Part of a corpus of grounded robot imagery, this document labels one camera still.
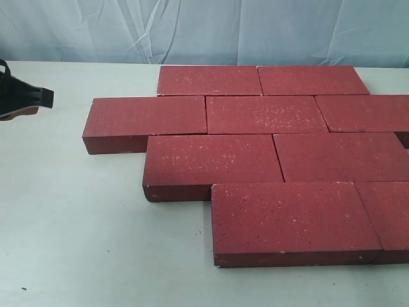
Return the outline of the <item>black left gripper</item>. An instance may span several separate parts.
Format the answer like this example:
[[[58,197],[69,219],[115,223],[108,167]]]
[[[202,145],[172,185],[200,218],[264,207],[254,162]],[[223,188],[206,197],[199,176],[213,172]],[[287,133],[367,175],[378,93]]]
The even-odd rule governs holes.
[[[20,116],[35,115],[39,107],[51,109],[53,105],[52,90],[32,86],[1,72],[1,122]]]

